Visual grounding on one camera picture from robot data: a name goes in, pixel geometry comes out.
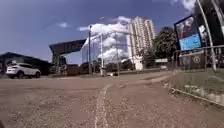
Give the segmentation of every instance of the lane line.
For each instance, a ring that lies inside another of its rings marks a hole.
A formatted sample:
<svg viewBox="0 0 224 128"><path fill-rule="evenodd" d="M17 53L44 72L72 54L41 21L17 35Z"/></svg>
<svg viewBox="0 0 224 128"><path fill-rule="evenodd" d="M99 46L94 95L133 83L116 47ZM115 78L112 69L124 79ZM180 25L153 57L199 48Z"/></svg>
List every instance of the lane line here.
<svg viewBox="0 0 224 128"><path fill-rule="evenodd" d="M106 119L106 109L104 100L106 98L106 93L108 88L112 85L109 84L105 86L99 93L96 104L96 116L95 116L95 128L108 128L108 123Z"/></svg>

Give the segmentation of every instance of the blue sign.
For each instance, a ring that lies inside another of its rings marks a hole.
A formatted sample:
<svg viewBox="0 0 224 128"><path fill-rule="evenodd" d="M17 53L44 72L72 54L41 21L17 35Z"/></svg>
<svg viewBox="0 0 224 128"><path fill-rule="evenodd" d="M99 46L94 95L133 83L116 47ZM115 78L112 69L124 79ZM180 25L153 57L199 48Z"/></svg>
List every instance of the blue sign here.
<svg viewBox="0 0 224 128"><path fill-rule="evenodd" d="M193 50L202 46L197 21L193 16L175 23L175 29L181 50Z"/></svg>
<svg viewBox="0 0 224 128"><path fill-rule="evenodd" d="M194 34L192 36L186 37L179 40L181 50L193 50L195 48L201 47L201 40L199 34Z"/></svg>

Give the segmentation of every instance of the street lamp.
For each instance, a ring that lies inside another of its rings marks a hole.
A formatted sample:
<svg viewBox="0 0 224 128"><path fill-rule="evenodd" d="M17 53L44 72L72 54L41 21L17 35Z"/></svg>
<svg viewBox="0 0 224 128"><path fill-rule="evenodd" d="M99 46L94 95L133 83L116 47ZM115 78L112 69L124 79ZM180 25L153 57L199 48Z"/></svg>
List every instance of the street lamp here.
<svg viewBox="0 0 224 128"><path fill-rule="evenodd" d="M217 3L217 0L211 0L214 8L215 8L215 11L216 11L216 14L217 14L217 17L219 19L219 22L220 22L220 25L221 25L221 30L222 30L222 35L224 37L224 20L223 20L223 12L221 10L221 8L219 7L218 3Z"/></svg>
<svg viewBox="0 0 224 128"><path fill-rule="evenodd" d="M214 48L213 48L213 41L212 41L212 36L211 36L211 32L210 32L210 29L209 29L209 25L208 25L208 21L207 21L207 18L205 16L205 13L204 13L204 10L201 6L201 3L199 0L196 0L199 8L200 8L200 11L201 11L201 14L202 14L202 17L204 19L204 22L205 22L205 27L206 27L206 30L207 30L207 33L208 33L208 37L209 37L209 42L210 42L210 47L211 47L211 54L212 54L212 67L213 67L213 70L216 71L216 59L215 59L215 52L214 52Z"/></svg>
<svg viewBox="0 0 224 128"><path fill-rule="evenodd" d="M100 69L100 75L101 76L104 76L104 59L103 59L103 24L101 24L101 35L100 35L100 38L101 38L101 43L100 43L100 46L101 46L101 49L100 49L100 54L101 54L101 69Z"/></svg>
<svg viewBox="0 0 224 128"><path fill-rule="evenodd" d="M92 28L92 25L90 25L90 27L89 27L89 54L88 54L88 56L89 56L89 75L91 75L92 74L92 66L91 66L91 52L90 52L90 49L91 49L91 47L90 47L90 44L91 44L91 28Z"/></svg>

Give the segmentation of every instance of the white building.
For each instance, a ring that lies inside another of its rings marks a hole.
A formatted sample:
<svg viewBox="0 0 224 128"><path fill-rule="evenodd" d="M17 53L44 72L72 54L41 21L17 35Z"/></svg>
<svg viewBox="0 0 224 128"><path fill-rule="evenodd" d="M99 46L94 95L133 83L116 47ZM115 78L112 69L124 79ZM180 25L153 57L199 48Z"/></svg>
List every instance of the white building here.
<svg viewBox="0 0 224 128"><path fill-rule="evenodd" d="M129 58L135 64L136 70L142 70L142 56L139 56L139 53L142 50L146 51L153 45L152 40L156 36L153 22L136 17L128 25L128 30L131 33L127 36Z"/></svg>

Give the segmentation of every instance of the car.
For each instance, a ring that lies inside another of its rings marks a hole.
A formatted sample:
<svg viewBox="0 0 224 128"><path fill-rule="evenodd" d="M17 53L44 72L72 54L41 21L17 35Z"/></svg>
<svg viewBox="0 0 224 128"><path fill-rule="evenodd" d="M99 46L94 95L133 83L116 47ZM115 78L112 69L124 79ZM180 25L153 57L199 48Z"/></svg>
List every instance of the car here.
<svg viewBox="0 0 224 128"><path fill-rule="evenodd" d="M13 63L7 67L6 75L9 78L24 78L24 76L28 76L29 78L36 77L40 78L41 72L40 70L33 68L32 65L26 63Z"/></svg>

